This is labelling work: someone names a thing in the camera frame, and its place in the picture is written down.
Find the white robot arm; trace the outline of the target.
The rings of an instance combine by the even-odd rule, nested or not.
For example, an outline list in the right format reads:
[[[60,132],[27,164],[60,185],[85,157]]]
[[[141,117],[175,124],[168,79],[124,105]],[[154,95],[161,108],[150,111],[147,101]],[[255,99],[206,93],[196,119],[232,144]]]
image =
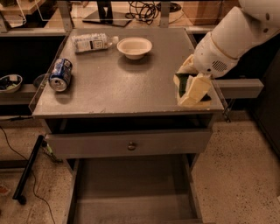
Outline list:
[[[272,39],[280,29],[280,0],[238,0],[239,6],[208,32],[174,74],[182,107],[200,103],[212,86],[252,48]]]

